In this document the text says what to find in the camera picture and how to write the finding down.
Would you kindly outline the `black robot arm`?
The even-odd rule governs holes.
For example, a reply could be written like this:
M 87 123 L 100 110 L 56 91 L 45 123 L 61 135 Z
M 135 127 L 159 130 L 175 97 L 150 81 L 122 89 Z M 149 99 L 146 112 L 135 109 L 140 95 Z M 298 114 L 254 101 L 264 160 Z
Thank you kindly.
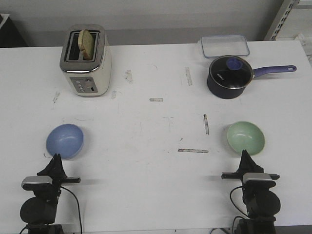
M 63 227 L 55 224 L 61 189 L 73 194 L 63 184 L 80 183 L 80 177 L 68 177 L 64 171 L 61 155 L 54 154 L 48 165 L 36 176 L 27 176 L 21 183 L 26 191 L 34 192 L 34 197 L 25 201 L 20 209 L 20 217 L 29 234 L 62 234 Z
M 274 217 L 281 209 L 281 202 L 278 196 L 270 188 L 276 185 L 280 178 L 278 174 L 268 174 L 258 166 L 247 150 L 242 150 L 241 160 L 236 172 L 223 172 L 222 179 L 237 179 L 241 186 L 231 190 L 230 201 L 233 201 L 232 194 L 235 190 L 242 190 L 242 200 L 246 206 L 243 212 L 237 205 L 234 205 L 244 217 L 236 216 L 239 219 L 236 227 L 232 227 L 233 234 L 274 234 L 276 233 Z

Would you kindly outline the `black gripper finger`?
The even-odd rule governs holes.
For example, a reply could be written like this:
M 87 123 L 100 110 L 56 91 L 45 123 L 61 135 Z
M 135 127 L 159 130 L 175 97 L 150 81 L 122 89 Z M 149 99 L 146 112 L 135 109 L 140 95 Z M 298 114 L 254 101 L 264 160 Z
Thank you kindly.
M 244 166 L 245 165 L 245 157 L 246 157 L 246 150 L 244 149 L 241 152 L 240 166 Z
M 47 168 L 55 168 L 57 161 L 58 161 L 58 155 L 54 154 L 51 161 L 48 163 Z
M 61 155 L 57 154 L 57 168 L 63 168 Z
M 247 150 L 244 150 L 244 158 L 245 158 L 245 163 L 247 166 L 255 166 L 256 163 L 254 162 L 254 160 L 252 159 L 252 157 L 250 156 L 250 154 L 248 153 Z

